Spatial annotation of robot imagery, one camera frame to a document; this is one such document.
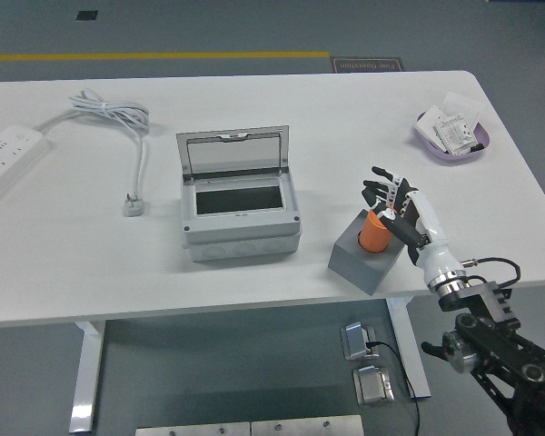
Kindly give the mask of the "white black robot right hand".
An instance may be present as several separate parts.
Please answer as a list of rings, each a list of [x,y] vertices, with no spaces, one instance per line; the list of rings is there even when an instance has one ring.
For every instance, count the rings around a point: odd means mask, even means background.
[[[423,271],[432,292],[443,283],[465,277],[462,264],[450,252],[440,221],[422,191],[395,173],[373,166],[382,179],[365,180],[362,197],[378,221],[404,243],[412,263]]]

